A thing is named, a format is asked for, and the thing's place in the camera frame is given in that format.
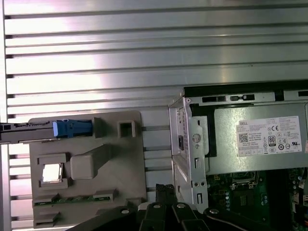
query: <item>blue plastic clip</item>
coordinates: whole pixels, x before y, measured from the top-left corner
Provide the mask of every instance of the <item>blue plastic clip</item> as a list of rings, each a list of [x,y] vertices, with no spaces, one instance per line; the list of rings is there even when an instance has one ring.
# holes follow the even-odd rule
[[[57,138],[73,138],[75,136],[91,136],[93,125],[91,120],[64,119],[52,122],[53,135]]]

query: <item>sticker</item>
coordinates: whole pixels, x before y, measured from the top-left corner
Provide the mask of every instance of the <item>sticker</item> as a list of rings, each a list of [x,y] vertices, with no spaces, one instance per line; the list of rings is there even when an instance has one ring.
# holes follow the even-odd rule
[[[298,116],[240,121],[236,139],[238,156],[302,151]]]

